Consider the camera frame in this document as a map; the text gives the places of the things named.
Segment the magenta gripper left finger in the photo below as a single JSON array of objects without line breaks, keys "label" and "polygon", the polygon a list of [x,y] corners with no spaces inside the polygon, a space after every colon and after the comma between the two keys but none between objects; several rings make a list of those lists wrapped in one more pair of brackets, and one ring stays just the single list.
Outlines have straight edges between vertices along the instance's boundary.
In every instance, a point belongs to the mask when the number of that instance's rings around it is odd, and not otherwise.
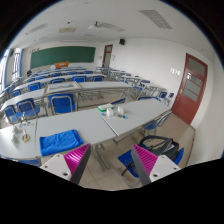
[{"label": "magenta gripper left finger", "polygon": [[55,154],[41,166],[58,177],[79,184],[91,152],[91,145],[86,144],[65,155]]}]

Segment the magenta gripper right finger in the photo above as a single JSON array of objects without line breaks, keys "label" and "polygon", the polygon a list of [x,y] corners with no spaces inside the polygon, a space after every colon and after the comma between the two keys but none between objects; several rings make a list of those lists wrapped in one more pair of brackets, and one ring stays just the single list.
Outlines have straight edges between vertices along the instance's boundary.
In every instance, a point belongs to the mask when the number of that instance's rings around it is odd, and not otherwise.
[{"label": "magenta gripper right finger", "polygon": [[166,177],[180,168],[167,156],[154,154],[133,144],[131,148],[132,156],[137,173],[143,186]]}]

